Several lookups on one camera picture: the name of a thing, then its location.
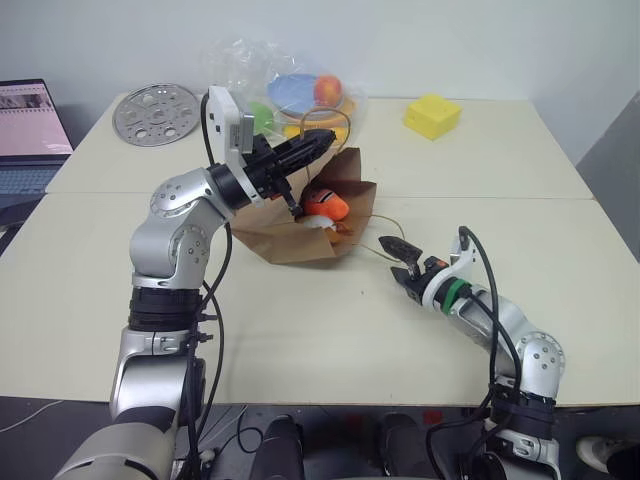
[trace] clear plastic bag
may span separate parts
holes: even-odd
[[[222,40],[202,54],[211,85],[238,92],[255,115],[254,134],[272,145],[312,128],[336,134],[332,148],[353,145],[366,111],[366,96],[330,72],[305,65],[273,43]]]

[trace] robotic arm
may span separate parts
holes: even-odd
[[[204,361],[188,364],[190,348],[206,340],[197,334],[199,289],[213,234],[236,210],[275,196],[298,213],[286,177],[335,140],[331,130],[312,130],[271,148],[264,136],[253,136],[252,114],[226,89],[211,87],[205,101],[210,140],[225,163],[171,178],[153,193],[130,243],[133,291],[111,394],[113,424],[91,435],[56,479],[170,478],[191,388],[197,399],[192,418],[202,405]]]
[[[149,215],[130,244],[133,291],[112,388],[113,424],[78,448],[58,480],[170,478],[177,430],[187,418],[197,418],[202,405],[204,361],[191,362],[189,353],[206,340],[197,333],[203,307],[199,289],[213,234],[236,210],[275,196],[285,199],[293,215],[300,213],[286,177],[335,140],[330,130],[312,130],[304,139],[294,137],[271,148],[263,136],[253,136],[252,114],[239,99],[220,87],[211,87],[208,97],[207,147],[211,143],[210,157],[225,163],[171,178],[154,192]],[[478,245],[463,230],[451,265],[429,257],[424,272],[418,266],[421,250],[395,237],[382,237],[381,243],[407,264],[392,271],[409,297],[444,313],[474,342],[493,350],[490,293],[466,280]],[[551,425],[564,370],[562,349],[509,300],[499,298],[499,313],[516,343],[510,348],[504,336],[498,342],[485,428],[506,425],[474,460],[473,478],[538,479],[550,473],[559,480]],[[189,409],[190,394],[197,399],[191,405],[195,411]]]
[[[407,268],[392,267],[396,281],[411,299],[430,311],[441,312],[476,344],[491,351],[494,323],[487,289],[472,285],[470,269],[480,250],[466,227],[460,227],[450,255],[451,264],[430,256],[421,272],[422,250],[397,237],[381,237],[383,249]],[[485,431],[503,424],[489,437],[486,452],[473,460],[471,478],[560,479],[558,442],[552,438],[553,408],[565,357],[560,344],[527,320],[522,311],[498,297],[499,322],[506,337],[499,338],[491,414]],[[514,395],[517,372],[520,385]]]

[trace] metal plate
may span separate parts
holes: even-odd
[[[129,94],[113,112],[113,128],[125,142],[155,147],[175,142],[198,125],[200,105],[184,87],[149,85]]]

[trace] white wall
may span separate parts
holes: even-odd
[[[637,0],[3,0],[0,78],[44,77],[76,136],[117,92],[203,88],[206,45],[280,42],[371,95],[531,98],[576,163],[638,89]]]

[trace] yellow block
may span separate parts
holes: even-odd
[[[404,115],[404,124],[435,140],[458,124],[461,111],[460,106],[440,95],[425,95],[409,105]]]

